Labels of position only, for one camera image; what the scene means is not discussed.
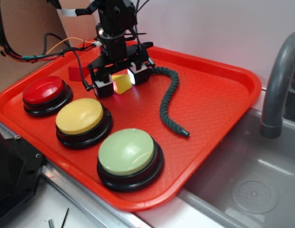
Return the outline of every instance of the red button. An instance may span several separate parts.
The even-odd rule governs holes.
[[[23,99],[31,105],[41,104],[55,98],[64,88],[64,82],[57,76],[42,77],[23,91]]]

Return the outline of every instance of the tray rim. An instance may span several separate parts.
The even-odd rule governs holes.
[[[237,110],[237,112],[234,113],[234,115],[237,115],[238,118],[234,118],[231,120],[229,119],[229,121],[227,121],[224,124],[224,126],[222,126],[220,131],[218,131],[218,133],[213,136],[212,140],[208,142],[205,145],[205,147],[200,151],[202,153],[210,154],[212,152],[212,150],[217,145],[217,143],[214,144],[213,141],[218,141],[219,137],[223,138],[231,130],[231,128],[238,122],[238,120],[243,116],[243,114],[245,114],[245,112],[250,108],[252,103],[258,98],[261,92],[262,85],[260,80],[254,73],[252,73],[249,70],[236,67],[236,66],[231,66],[224,63],[219,63],[213,60],[208,60],[208,59],[204,59],[200,57],[195,57],[195,56],[191,56],[191,55],[187,55],[183,53],[178,53],[175,51],[158,48],[158,47],[153,47],[149,49],[148,52],[151,58],[155,57],[157,59],[161,59],[161,60],[175,63],[175,64],[177,64],[176,63],[177,61],[179,64],[181,64],[181,66],[190,67],[193,70],[197,70],[197,68],[199,68],[202,65],[208,66],[207,70],[209,71],[209,73],[212,73],[216,76],[219,76],[218,75],[219,73],[222,74],[223,71],[229,72],[232,74],[232,78],[228,77],[228,79],[237,81],[241,84],[244,84],[245,82],[250,83],[250,87],[246,86],[246,88],[248,89],[247,101],[244,102],[242,107],[240,107]],[[43,75],[47,75],[50,71],[52,71],[50,70],[50,68],[53,68],[56,66],[62,67],[60,63],[67,61],[67,59],[73,60],[72,53],[68,53],[64,57],[59,57],[57,60],[47,63],[45,66],[34,71],[33,73],[29,74],[28,76],[24,77],[20,81],[16,82],[15,84],[11,85],[10,87],[2,91],[0,93],[0,110],[1,111],[4,110],[3,103],[6,103],[8,100],[15,97],[15,95],[20,94],[23,91],[25,84],[27,83],[26,85],[28,85],[28,83],[35,80],[36,75],[41,74],[39,75],[39,77],[42,77]],[[236,80],[240,74],[242,74],[245,77],[243,77],[241,81]],[[6,125],[8,128],[10,128],[12,131],[14,131],[15,133],[19,134],[21,137],[28,140],[33,146],[35,146],[37,149],[41,150],[42,152],[45,150],[51,151],[50,146],[42,143],[39,139],[32,137],[32,135],[30,135],[26,129],[23,129],[17,123],[11,121],[11,119],[5,116],[3,112],[0,112],[0,121],[4,125]],[[48,153],[48,156],[51,162],[56,161],[54,162],[55,165],[56,163],[61,163],[65,161],[65,159],[60,154],[56,154],[54,152],[51,152],[50,154]],[[160,203],[165,203],[168,200],[170,200],[172,197],[174,197],[177,194],[177,192],[180,190],[180,188],[183,186],[183,184],[187,181],[187,179],[191,176],[191,174],[198,168],[198,166],[202,162],[203,161],[197,161],[197,157],[195,157],[195,159],[192,160],[192,162],[187,166],[185,171],[181,173],[180,176],[178,177],[178,179],[184,180],[182,181],[182,183],[175,181],[171,184],[171,186],[167,188],[165,192],[161,193],[160,195],[157,195],[156,197],[152,199],[146,200],[144,202],[126,201],[124,199],[118,198],[115,194],[111,193],[108,189],[105,189],[105,188],[97,189],[95,191],[92,190],[91,188],[87,187],[87,185],[94,186],[96,185],[95,181],[88,178],[83,171],[81,171],[80,169],[76,167],[69,166],[68,173],[71,177],[75,178],[77,181],[79,181],[81,184],[83,184],[90,191],[92,191],[94,194],[98,195],[102,199],[104,199],[105,195],[106,195],[105,198],[109,196],[113,197],[114,200],[112,200],[111,202],[107,202],[111,206],[118,209],[126,210],[126,211],[140,211],[140,210],[153,208],[159,205]]]

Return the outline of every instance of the yellow cube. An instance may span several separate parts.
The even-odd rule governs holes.
[[[128,74],[126,75],[112,75],[111,77],[114,83],[114,91],[117,94],[122,94],[125,91],[133,87]]]

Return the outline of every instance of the button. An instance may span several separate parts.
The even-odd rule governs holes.
[[[94,128],[103,117],[101,103],[92,98],[82,98],[70,102],[58,113],[58,129],[69,135],[87,132]]]
[[[31,83],[23,91],[23,99],[31,105],[38,105],[50,101],[60,94],[64,82],[57,76],[42,77]]]
[[[125,129],[104,140],[98,159],[108,173],[126,176],[144,169],[151,162],[154,151],[154,142],[148,133]]]

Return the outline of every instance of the orange tray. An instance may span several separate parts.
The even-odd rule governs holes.
[[[68,66],[77,65],[72,53],[60,57],[0,94],[0,121],[39,149],[52,163],[86,186],[108,204],[122,210],[150,209],[178,192],[192,173],[236,124],[261,92],[259,79],[250,71],[165,49],[148,49],[156,66],[178,72],[179,87],[169,105],[169,116],[190,132],[176,135],[160,120],[159,106],[170,78],[152,75],[144,84],[99,101],[111,112],[111,133],[138,128],[161,146],[165,165],[160,177],[147,188],[133,193],[108,190],[97,174],[100,144],[83,150],[63,147],[56,138],[55,118],[33,118],[23,109],[22,92],[37,78],[61,77],[74,92],[73,100],[91,97],[81,82],[69,81]],[[83,63],[98,57],[97,48],[80,52]]]

